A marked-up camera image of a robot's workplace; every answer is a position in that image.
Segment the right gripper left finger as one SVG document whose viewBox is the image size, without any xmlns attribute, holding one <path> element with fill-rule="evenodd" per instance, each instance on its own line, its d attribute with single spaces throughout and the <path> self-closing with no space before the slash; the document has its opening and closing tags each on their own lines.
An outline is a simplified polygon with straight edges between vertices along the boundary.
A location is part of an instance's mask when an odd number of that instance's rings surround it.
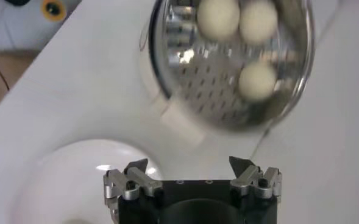
<svg viewBox="0 0 359 224">
<path fill-rule="evenodd" d="M 111 200 L 122 197 L 125 200 L 136 200 L 143 192 L 154 197 L 163 190 L 163 182 L 148 176 L 145 171 L 148 159 L 130 162 L 123 172 L 118 169 L 106 171 L 103 176 L 104 198 Z"/>
</svg>

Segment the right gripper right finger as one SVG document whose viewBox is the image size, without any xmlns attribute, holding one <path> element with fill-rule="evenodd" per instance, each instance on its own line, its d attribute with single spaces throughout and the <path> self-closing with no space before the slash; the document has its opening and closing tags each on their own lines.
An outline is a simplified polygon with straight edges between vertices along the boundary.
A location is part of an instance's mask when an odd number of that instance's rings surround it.
<svg viewBox="0 0 359 224">
<path fill-rule="evenodd" d="M 269 167 L 264 172 L 251 160 L 235 156 L 229 156 L 229 163 L 235 174 L 235 179 L 230 181 L 230 187 L 241 197 L 249 193 L 263 200 L 281 197 L 282 173 L 278 168 Z"/>
</svg>

